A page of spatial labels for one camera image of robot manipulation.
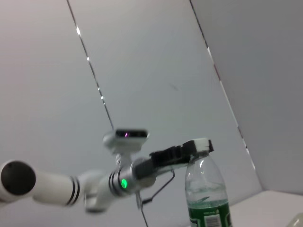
black stripe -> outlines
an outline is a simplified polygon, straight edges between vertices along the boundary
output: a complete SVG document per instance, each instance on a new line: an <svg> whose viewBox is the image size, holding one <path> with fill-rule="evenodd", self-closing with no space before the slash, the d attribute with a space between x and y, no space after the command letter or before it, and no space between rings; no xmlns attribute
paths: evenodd
<svg viewBox="0 0 303 227"><path fill-rule="evenodd" d="M111 173L111 174L109 175L109 178L108 178L108 187L109 187L110 191L112 192L112 194L115 194L115 193L113 192L112 186L110 185L110 178L112 177L112 174L113 174L113 173Z"/></svg>
<svg viewBox="0 0 303 227"><path fill-rule="evenodd" d="M71 198L70 198L70 200L68 200L66 206L70 204L70 202L71 202L71 200L73 199L74 194L75 194L75 182L74 182L74 178L73 178L72 176L71 176L71 182L72 182L72 193L71 193Z"/></svg>
<svg viewBox="0 0 303 227"><path fill-rule="evenodd" d="M112 186L113 186L113 189L114 189L115 193L116 193L118 196L122 196L121 193L117 190L117 188L116 188L115 185L114 185L114 175L115 175L115 173L112 174Z"/></svg>
<svg viewBox="0 0 303 227"><path fill-rule="evenodd" d="M76 181L77 181L78 190L77 190L76 198L75 198L74 202L72 202L71 205L74 205L74 204L75 204L75 202L77 201L77 199L78 199L78 197L79 197L79 194L80 194L80 183L79 183L78 178L77 178L77 177L75 177L75 178L76 178Z"/></svg>

plastic bottle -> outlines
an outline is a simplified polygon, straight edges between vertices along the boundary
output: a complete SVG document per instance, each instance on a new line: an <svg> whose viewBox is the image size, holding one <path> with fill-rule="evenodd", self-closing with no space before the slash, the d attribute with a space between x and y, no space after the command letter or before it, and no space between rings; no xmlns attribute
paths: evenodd
<svg viewBox="0 0 303 227"><path fill-rule="evenodd" d="M208 151L190 160L185 191L191 227L232 227L225 183Z"/></svg>

wire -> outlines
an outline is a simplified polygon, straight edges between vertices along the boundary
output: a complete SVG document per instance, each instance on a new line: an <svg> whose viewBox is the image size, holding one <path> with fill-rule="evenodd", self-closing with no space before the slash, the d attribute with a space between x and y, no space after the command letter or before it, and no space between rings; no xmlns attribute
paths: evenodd
<svg viewBox="0 0 303 227"><path fill-rule="evenodd" d="M166 186L175 178L175 171L174 171L174 170L171 170L171 172L172 172L172 178L170 178L169 181L167 181L159 190L157 190L153 196L151 196L151 197L149 197L149 198L143 200L143 201L142 201L142 205L147 204L147 203L149 203L149 202L152 202L152 199L153 199L159 192L161 192L161 191L162 191L162 190L163 190L163 189L164 189L164 188L165 188L165 187L166 187Z"/></svg>
<svg viewBox="0 0 303 227"><path fill-rule="evenodd" d="M148 224L147 224L147 221L146 221L146 217L145 217L144 212L143 212L143 206L141 206L141 213L142 213L142 216L143 216L143 218L144 218L146 227L148 227Z"/></svg>
<svg viewBox="0 0 303 227"><path fill-rule="evenodd" d="M101 92L99 83L98 83L97 78L96 78L96 75L95 75L95 71L94 71L94 69L93 69L93 66L92 66L92 64L91 64L91 62L90 62L89 56L88 56L88 54L87 54L86 47L85 47L84 41L83 41L83 39L82 39L82 37L81 37L80 29L79 29L79 27L78 27L78 25L77 25L76 18L75 18L75 16L74 16L73 11L72 11L70 1L69 1L69 0L66 0L66 1L67 1L67 4L68 4L68 8L70 9L71 17L72 17L72 19L73 19L73 21L74 21L74 24L75 24L75 26L76 26L77 34L79 35L79 39L80 39L81 44L82 44L82 47L83 47L83 49L84 49L84 52L85 52L85 55L86 55L86 59L87 59L87 61L88 61L88 63L89 63L91 73L93 74L93 77L94 77L94 79L95 79L95 83L96 83L96 85L97 85L99 94L100 94L100 96L101 96L101 100L102 100L102 102L103 102L103 106L105 107L105 111L106 111L106 113L107 113L107 116L108 116L110 125L111 125L112 129L114 130L114 125L113 125L112 119L111 119L111 117L110 117L110 115L109 115L109 111L108 111L108 108L107 108L107 106L106 106L106 104L105 104L105 99L104 99L104 97L103 97L103 95L102 95L102 92Z"/></svg>

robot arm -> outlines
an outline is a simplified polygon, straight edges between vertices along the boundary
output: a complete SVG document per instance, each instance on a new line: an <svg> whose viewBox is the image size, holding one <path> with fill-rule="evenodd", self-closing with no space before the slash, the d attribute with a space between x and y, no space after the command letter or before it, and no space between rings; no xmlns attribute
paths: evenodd
<svg viewBox="0 0 303 227"><path fill-rule="evenodd" d="M0 200L5 203L25 197L37 202L71 206L104 176L101 171L89 171L72 177L34 169L21 161L8 161L0 167Z"/></svg>
<svg viewBox="0 0 303 227"><path fill-rule="evenodd" d="M104 212L114 201L138 195L140 190L152 186L158 175L186 166L192 156L214 150L210 140L201 138L132 161L131 154L140 151L148 136L145 130L107 134L103 142L117 155L117 166L110 174L88 171L79 176L58 175L39 171L22 161L8 161L0 166L0 201L10 203L32 197L41 203L72 206L84 196L87 212Z"/></svg>

